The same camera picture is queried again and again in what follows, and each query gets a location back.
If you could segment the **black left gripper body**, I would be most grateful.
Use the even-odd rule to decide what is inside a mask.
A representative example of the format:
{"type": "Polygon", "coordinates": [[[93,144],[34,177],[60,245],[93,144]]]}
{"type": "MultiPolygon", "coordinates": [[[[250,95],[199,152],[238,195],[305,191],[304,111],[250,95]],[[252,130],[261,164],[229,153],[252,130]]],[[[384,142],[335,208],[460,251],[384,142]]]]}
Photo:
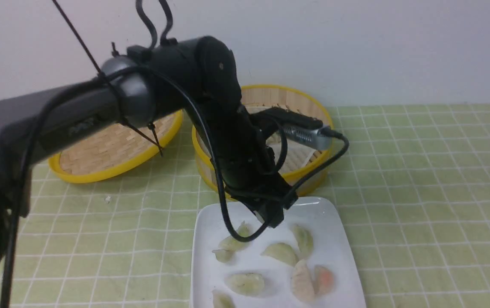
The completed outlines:
{"type": "Polygon", "coordinates": [[[276,160],[274,150],[266,146],[259,155],[233,152],[223,159],[225,192],[271,228],[282,222],[283,210],[297,200],[297,194],[291,192],[291,185],[279,173],[287,152],[282,146],[276,160]]]}

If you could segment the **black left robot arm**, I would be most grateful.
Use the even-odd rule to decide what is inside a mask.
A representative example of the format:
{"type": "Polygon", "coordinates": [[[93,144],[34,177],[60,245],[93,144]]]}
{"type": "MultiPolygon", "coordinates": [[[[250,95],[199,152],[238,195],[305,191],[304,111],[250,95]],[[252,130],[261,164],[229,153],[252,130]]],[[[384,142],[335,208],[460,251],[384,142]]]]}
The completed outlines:
{"type": "Polygon", "coordinates": [[[145,127],[180,110],[210,144],[217,179],[270,227],[297,200],[266,145],[271,119],[241,103],[233,52],[211,36],[128,47],[86,82],[0,100],[0,261],[14,257],[12,219],[30,211],[31,169],[119,123],[145,127]]]}

